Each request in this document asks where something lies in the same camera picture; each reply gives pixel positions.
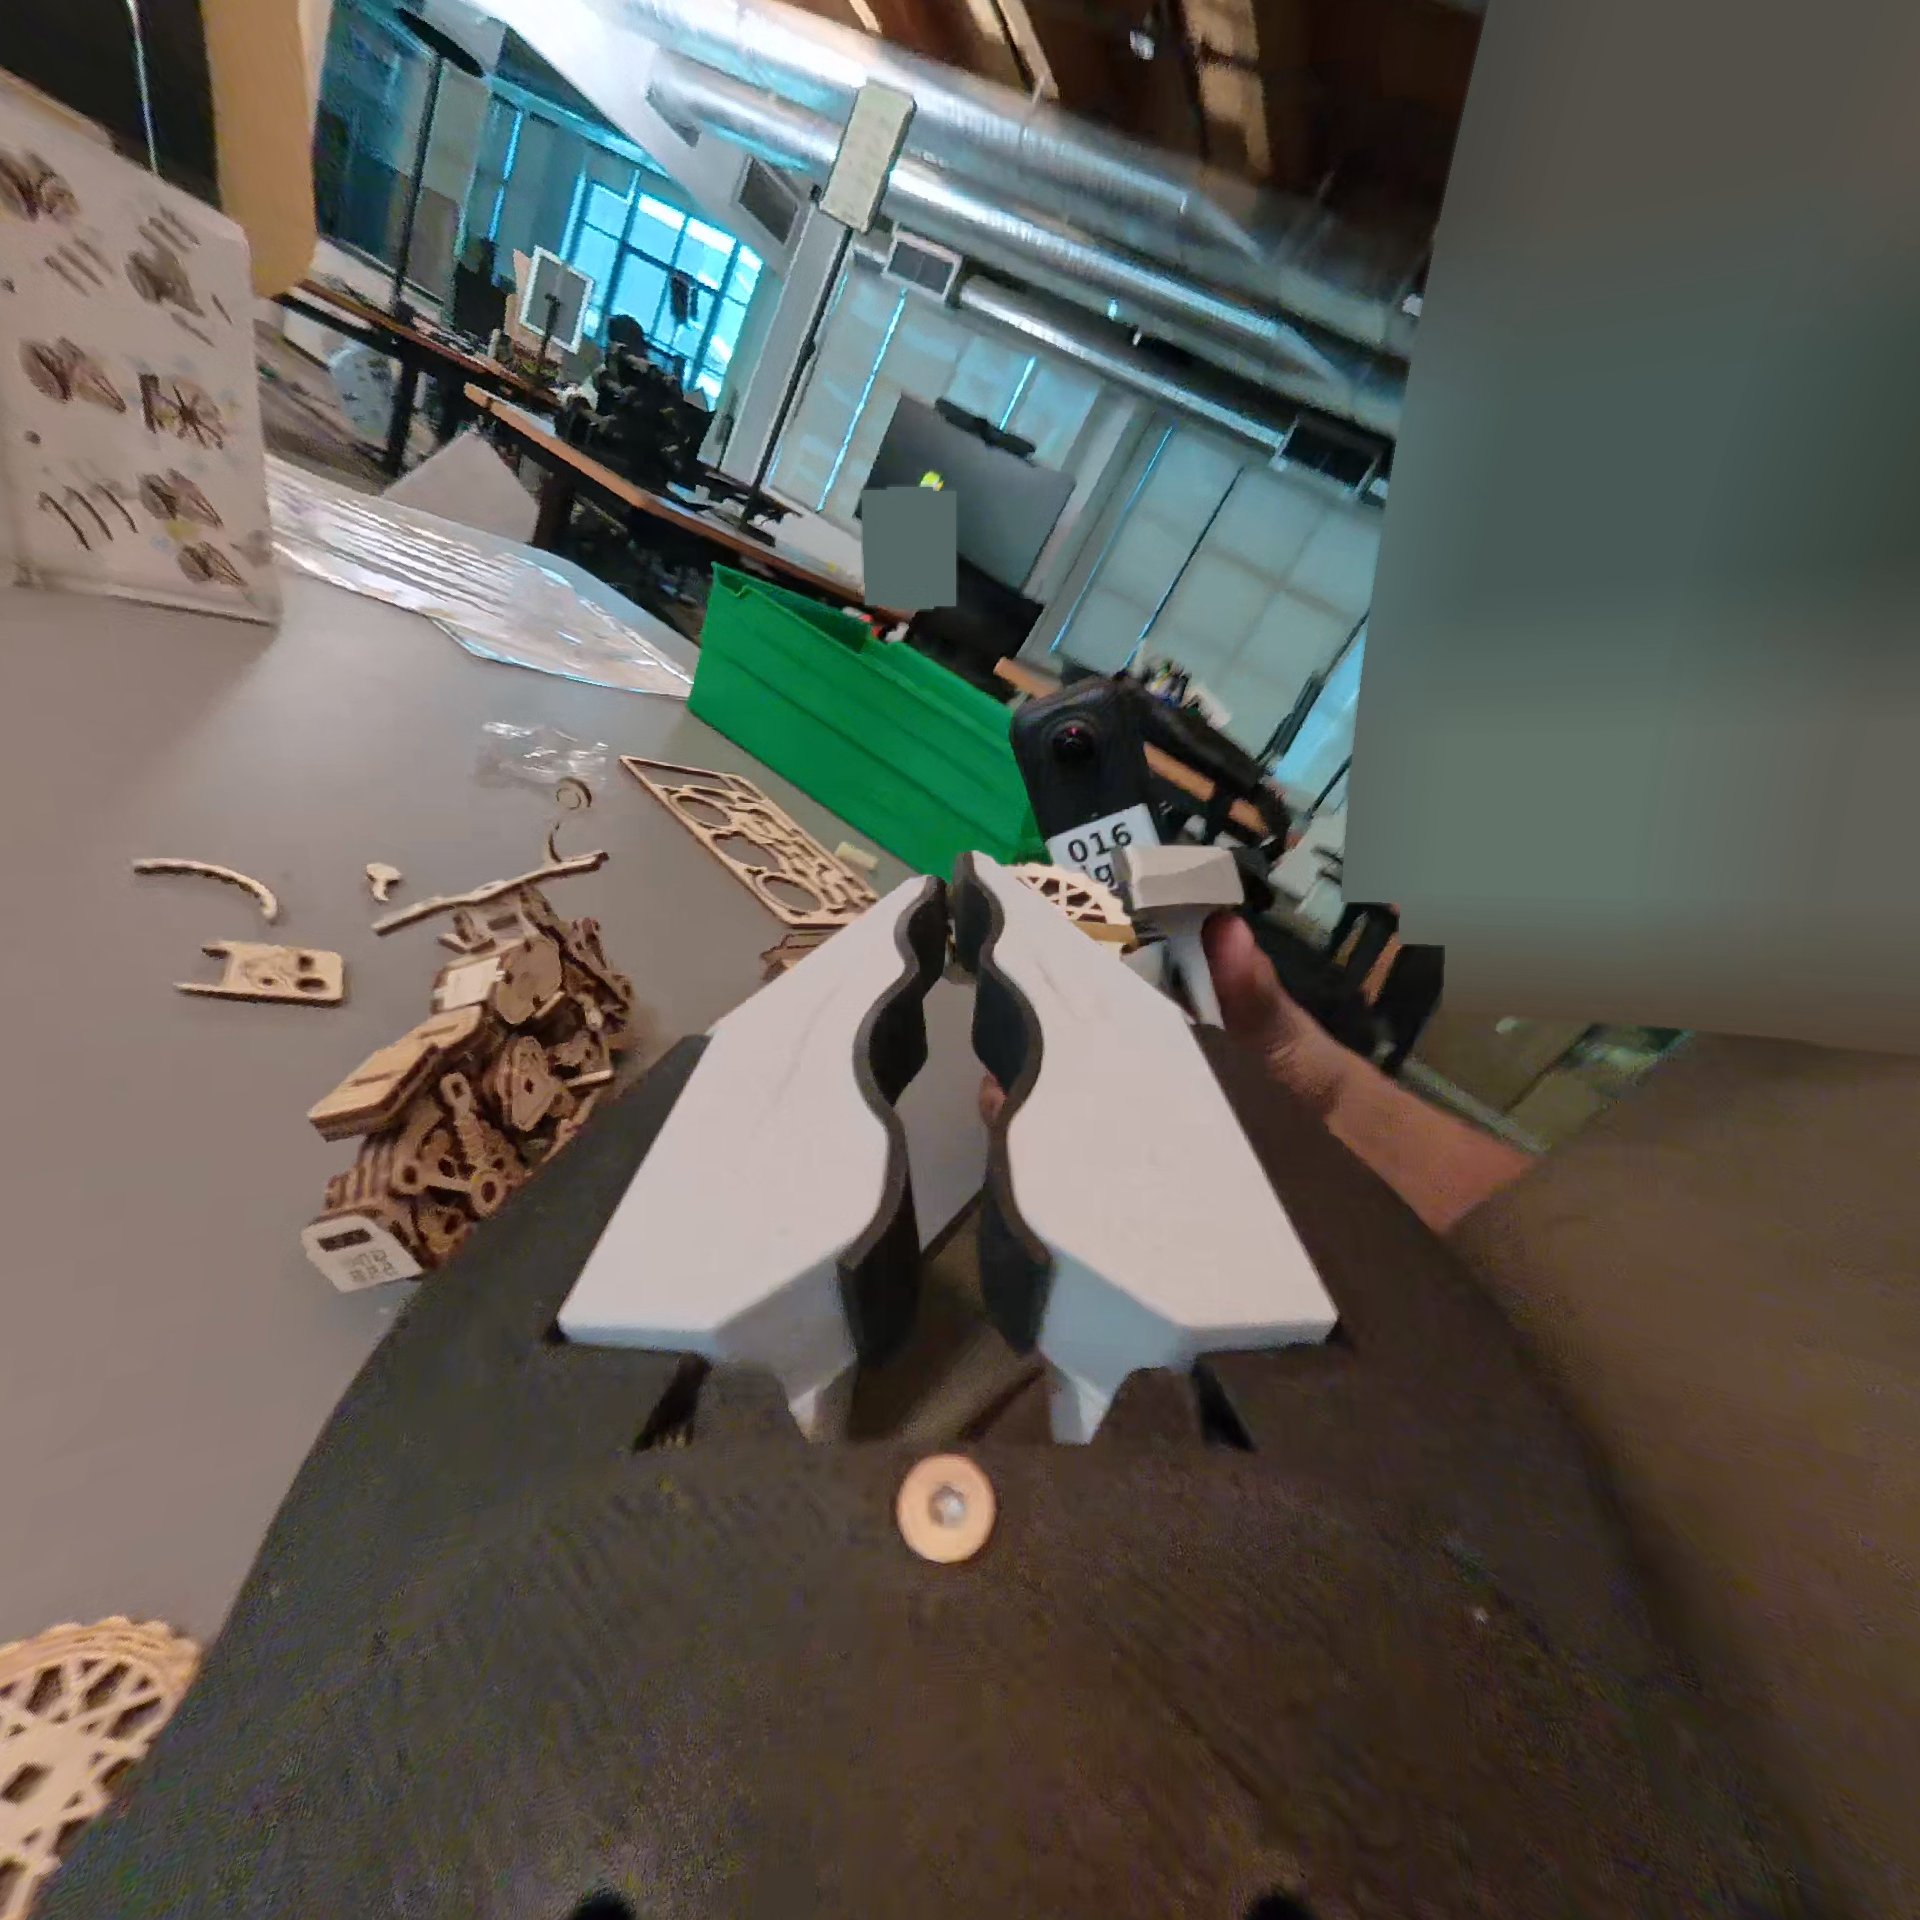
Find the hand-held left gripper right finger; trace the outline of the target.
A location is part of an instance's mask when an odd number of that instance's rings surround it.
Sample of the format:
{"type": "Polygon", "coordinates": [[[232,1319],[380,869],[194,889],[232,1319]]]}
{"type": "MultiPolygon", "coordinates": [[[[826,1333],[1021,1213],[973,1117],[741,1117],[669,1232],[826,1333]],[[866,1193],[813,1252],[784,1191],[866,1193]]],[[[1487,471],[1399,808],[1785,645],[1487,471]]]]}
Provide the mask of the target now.
{"type": "Polygon", "coordinates": [[[1051,1440],[1093,1442],[1131,1376],[1327,1344],[1338,1308],[1179,1003],[987,856],[949,900],[1002,1088],[984,1303],[1043,1359],[1051,1440]]]}

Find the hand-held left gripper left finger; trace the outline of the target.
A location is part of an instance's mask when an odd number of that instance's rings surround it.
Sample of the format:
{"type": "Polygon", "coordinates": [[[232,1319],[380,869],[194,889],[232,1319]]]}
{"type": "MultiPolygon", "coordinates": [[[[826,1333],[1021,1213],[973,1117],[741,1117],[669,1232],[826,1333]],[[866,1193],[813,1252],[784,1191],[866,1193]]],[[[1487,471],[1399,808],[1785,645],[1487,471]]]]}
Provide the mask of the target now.
{"type": "Polygon", "coordinates": [[[572,1344],[755,1370],[805,1437],[843,1434],[919,1311],[898,1100],[946,947],[945,882],[905,880],[704,1036],[561,1308],[572,1344]]]}

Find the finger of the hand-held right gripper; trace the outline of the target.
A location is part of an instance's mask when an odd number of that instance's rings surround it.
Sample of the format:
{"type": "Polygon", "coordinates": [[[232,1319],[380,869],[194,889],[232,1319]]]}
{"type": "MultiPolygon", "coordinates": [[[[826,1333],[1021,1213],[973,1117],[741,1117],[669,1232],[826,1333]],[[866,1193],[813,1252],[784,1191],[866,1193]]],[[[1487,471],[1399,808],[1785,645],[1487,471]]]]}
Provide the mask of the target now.
{"type": "Polygon", "coordinates": [[[1245,882],[1235,853],[1217,847],[1133,847],[1121,853],[1129,911],[1241,911],[1245,882]]]}

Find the wooden gear wheel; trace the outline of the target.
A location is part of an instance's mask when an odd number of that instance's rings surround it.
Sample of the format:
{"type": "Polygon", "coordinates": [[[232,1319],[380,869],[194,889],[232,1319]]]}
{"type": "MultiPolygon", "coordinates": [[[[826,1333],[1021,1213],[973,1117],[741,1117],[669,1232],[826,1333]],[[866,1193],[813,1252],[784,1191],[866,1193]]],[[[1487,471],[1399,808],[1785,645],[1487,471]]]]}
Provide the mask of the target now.
{"type": "Polygon", "coordinates": [[[1112,947],[1116,953],[1138,949],[1137,927],[1125,900],[1101,880],[1043,863],[1021,863],[1011,873],[1029,891],[1057,905],[1093,941],[1112,947]]]}
{"type": "Polygon", "coordinates": [[[55,1623],[3,1645],[3,1916],[25,1919],[67,1851],[178,1713],[202,1644],[163,1621],[55,1623]]]}

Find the wooden office desk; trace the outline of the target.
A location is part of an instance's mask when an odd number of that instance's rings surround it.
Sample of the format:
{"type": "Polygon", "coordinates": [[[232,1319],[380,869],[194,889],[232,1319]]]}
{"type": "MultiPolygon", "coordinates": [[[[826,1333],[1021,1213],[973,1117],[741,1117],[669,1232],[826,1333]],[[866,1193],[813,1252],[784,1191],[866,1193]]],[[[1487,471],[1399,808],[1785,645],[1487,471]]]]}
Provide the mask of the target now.
{"type": "Polygon", "coordinates": [[[744,569],[768,579],[786,579],[788,583],[821,595],[840,605],[868,605],[861,581],[852,571],[823,565],[799,549],[781,546],[761,527],[748,523],[739,517],[730,519],[721,509],[692,506],[673,495],[635,485],[612,469],[607,469],[576,445],[564,443],[520,404],[491,395],[475,383],[465,384],[465,400],[475,409],[488,427],[506,440],[516,458],[531,459],[539,467],[541,483],[535,519],[537,549],[553,554],[561,552],[573,506],[581,499],[587,499],[597,509],[621,523],[628,523],[633,517],[643,517],[673,531],[677,537],[714,552],[728,552],[744,569]]]}
{"type": "Polygon", "coordinates": [[[441,423],[450,434],[488,411],[493,400],[509,400],[531,411],[553,411],[561,404],[557,394],[549,384],[521,375],[496,359],[447,343],[410,321],[393,319],[359,295],[330,290],[305,280],[297,288],[279,292],[275,303],[282,314],[312,321],[393,361],[399,380],[383,450],[383,469],[388,479],[403,475],[413,421],[424,411],[426,383],[432,383],[441,395],[441,423]]]}

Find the grey desk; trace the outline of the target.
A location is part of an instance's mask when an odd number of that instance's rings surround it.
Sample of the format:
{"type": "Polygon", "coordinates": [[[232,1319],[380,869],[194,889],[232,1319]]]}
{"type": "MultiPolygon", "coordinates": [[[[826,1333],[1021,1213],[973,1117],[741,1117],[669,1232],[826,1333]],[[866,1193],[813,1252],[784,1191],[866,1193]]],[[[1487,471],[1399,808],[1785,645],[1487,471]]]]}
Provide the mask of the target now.
{"type": "Polygon", "coordinates": [[[297,1251],[305,1109],[416,1020],[361,857],[523,857],[475,791],[507,675],[296,586],[277,633],[4,595],[4,1625],[220,1625],[49,1916],[1084,1916],[1059,1728],[931,1568],[905,1459],[781,1388],[553,1333],[704,1040],[673,1048],[399,1319],[297,1251]],[[266,880],[279,927],[200,857],[266,880]],[[343,1007],[177,992],[333,952],[343,1007]]]}

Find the person's right hand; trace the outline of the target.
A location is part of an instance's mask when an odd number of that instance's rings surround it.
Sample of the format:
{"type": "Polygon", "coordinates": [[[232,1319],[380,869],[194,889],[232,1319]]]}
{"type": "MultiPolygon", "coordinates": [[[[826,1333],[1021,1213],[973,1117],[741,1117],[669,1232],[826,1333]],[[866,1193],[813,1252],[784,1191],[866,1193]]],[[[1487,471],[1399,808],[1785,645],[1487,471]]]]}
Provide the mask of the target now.
{"type": "Polygon", "coordinates": [[[1241,915],[1213,912],[1203,930],[1218,1020],[1268,1080],[1319,1117],[1359,1159],[1383,1165],[1399,1092],[1336,1040],[1280,983],[1241,915]]]}

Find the green plastic bin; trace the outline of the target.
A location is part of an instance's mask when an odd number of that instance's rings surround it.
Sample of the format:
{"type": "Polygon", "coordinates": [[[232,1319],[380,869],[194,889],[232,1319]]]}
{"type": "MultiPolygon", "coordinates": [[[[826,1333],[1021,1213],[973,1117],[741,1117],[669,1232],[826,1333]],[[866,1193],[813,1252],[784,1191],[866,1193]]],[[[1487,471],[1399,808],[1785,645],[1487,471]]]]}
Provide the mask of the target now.
{"type": "Polygon", "coordinates": [[[715,565],[689,709],[916,873],[1045,857],[1011,712],[852,612],[715,565]]]}

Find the wooden motorcycle model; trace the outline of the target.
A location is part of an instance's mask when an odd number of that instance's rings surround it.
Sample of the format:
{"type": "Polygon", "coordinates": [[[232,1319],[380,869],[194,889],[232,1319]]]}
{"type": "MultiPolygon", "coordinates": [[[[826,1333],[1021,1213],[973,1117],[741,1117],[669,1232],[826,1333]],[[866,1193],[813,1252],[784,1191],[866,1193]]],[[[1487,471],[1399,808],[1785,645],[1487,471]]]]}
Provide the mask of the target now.
{"type": "Polygon", "coordinates": [[[597,920],[570,920],[547,896],[607,863],[562,856],[553,827],[537,869],[375,924],[380,938],[439,924],[449,957],[428,1020],[308,1111],[323,1138],[354,1144],[303,1231],[306,1259],[340,1295],[439,1271],[611,1098],[640,1002],[597,920]]]}

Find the black monitor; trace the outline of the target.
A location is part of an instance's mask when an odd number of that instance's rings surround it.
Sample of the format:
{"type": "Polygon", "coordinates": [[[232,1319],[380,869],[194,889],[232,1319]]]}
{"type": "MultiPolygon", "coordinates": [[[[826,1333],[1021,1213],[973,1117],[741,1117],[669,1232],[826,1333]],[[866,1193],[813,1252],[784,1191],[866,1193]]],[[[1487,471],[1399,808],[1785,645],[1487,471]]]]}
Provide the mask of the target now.
{"type": "Polygon", "coordinates": [[[1073,495],[1036,445],[954,400],[896,400],[866,489],[923,488],[955,499],[957,557],[1009,593],[1027,587],[1073,495]]]}

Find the wooden sheet with round cutouts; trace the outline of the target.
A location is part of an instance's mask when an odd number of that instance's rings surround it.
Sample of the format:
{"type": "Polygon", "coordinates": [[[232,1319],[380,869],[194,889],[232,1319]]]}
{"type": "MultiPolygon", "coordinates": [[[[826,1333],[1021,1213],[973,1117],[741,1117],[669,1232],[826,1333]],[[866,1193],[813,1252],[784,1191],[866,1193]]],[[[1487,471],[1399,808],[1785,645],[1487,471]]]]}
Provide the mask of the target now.
{"type": "Polygon", "coordinates": [[[643,756],[620,765],[784,929],[834,930],[879,904],[873,884],[755,780],[643,756]]]}

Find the small clear plastic bag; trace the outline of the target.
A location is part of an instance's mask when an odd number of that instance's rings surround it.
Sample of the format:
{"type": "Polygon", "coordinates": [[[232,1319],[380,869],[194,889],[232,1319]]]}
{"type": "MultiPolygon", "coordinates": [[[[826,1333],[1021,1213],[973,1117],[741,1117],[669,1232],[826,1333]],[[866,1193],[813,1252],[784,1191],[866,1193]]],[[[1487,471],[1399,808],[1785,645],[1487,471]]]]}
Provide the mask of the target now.
{"type": "Polygon", "coordinates": [[[488,722],[479,729],[471,776],[480,785],[516,785],[555,793],[564,785],[597,787],[612,754],[608,744],[562,729],[488,722]]]}

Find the small wooden plate part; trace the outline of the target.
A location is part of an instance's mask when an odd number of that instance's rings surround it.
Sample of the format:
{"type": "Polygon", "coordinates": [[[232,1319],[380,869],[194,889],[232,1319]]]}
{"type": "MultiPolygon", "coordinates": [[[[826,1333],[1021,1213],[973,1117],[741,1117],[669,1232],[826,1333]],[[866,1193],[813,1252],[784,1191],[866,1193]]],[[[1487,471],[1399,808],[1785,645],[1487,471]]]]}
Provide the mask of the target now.
{"type": "Polygon", "coordinates": [[[348,999],[346,960],[336,952],[259,941],[215,941],[202,952],[220,963],[220,975],[178,980],[184,996],[317,1008],[348,999]]]}

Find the metal air ducts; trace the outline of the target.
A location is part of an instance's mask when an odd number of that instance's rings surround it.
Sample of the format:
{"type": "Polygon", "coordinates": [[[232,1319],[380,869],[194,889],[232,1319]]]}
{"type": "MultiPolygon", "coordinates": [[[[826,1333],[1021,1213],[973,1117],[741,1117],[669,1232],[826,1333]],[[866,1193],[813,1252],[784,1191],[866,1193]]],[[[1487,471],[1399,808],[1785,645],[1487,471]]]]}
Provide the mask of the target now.
{"type": "Polygon", "coordinates": [[[1175,290],[1241,292],[1256,314],[1405,364],[1425,249],[1367,234],[1307,200],[1156,152],[1084,115],[799,5],[489,5],[564,82],[618,119],[618,72],[663,76],[669,58],[715,88],[842,122],[866,85],[915,100],[905,146],[949,186],[1064,239],[1156,264],[1175,290]]]}

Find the curved wooden strip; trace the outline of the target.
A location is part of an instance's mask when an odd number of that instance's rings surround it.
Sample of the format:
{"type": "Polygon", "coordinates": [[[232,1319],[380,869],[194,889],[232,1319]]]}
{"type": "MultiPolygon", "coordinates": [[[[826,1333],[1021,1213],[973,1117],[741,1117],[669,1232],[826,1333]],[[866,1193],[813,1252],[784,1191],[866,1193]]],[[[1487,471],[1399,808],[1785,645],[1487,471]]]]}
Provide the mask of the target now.
{"type": "Polygon", "coordinates": [[[275,889],[266,880],[259,880],[223,863],[208,863],[184,856],[146,856],[132,860],[131,871],[137,877],[193,877],[220,882],[248,896],[266,924],[282,924],[282,900],[275,893],[275,889]]]}

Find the large clear plastic sheet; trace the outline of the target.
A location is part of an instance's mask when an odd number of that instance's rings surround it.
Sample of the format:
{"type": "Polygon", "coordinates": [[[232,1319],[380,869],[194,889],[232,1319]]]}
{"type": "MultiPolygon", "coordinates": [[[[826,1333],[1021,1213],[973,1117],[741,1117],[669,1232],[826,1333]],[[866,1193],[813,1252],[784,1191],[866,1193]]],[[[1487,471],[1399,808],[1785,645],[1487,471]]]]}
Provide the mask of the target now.
{"type": "Polygon", "coordinates": [[[279,561],[324,586],[424,617],[471,656],[684,704],[691,668],[665,633],[557,563],[484,545],[473,529],[268,459],[279,561]]]}

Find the white sign on pole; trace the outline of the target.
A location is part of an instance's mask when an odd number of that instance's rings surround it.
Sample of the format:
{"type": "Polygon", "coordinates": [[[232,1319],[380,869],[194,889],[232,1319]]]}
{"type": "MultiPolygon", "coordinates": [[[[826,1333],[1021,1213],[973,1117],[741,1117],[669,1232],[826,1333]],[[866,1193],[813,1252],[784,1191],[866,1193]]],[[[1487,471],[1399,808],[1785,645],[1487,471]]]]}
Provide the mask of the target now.
{"type": "Polygon", "coordinates": [[[760,372],[776,375],[776,409],[753,469],[753,495],[765,492],[788,419],[816,357],[828,309],[858,235],[873,228],[905,146],[915,100],[896,88],[864,85],[840,138],[823,194],[810,212],[784,276],[760,372]]]}

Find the grey triangular board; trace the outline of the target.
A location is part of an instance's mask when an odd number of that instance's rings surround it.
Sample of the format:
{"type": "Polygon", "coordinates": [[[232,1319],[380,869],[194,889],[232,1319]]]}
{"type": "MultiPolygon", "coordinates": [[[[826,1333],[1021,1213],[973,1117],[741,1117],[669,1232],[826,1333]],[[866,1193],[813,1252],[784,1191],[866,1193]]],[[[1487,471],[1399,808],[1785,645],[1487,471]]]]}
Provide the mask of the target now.
{"type": "Polygon", "coordinates": [[[537,495],[479,427],[461,429],[387,485],[383,496],[410,512],[461,523],[503,543],[535,543],[537,495]]]}

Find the white board on stand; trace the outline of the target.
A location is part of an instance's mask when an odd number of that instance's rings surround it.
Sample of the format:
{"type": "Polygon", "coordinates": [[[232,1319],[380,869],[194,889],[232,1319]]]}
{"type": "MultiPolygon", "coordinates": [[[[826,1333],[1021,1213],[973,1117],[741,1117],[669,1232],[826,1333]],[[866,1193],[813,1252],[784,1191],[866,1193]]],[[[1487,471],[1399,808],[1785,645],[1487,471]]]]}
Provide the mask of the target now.
{"type": "Polygon", "coordinates": [[[585,337],[595,280],[547,247],[514,256],[520,328],[541,357],[576,352],[585,337]]]}

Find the instruction booklet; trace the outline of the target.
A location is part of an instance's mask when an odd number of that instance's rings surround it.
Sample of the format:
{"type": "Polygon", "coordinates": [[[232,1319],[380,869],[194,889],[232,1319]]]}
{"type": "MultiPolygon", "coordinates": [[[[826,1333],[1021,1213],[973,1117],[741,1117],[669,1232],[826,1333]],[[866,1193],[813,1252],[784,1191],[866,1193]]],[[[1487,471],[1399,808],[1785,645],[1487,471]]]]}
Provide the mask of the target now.
{"type": "Polygon", "coordinates": [[[4,80],[4,581],[282,621],[249,242],[4,80]]]}

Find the tan curved panel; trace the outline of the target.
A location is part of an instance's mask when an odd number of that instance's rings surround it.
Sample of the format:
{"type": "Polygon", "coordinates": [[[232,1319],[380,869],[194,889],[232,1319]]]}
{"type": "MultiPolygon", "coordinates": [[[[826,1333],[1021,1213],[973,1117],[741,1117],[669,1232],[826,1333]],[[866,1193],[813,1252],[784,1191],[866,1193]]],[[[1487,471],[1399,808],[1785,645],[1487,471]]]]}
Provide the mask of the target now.
{"type": "Polygon", "coordinates": [[[331,2],[204,2],[223,209],[256,298],[306,276],[320,242],[313,143],[331,2]]]}

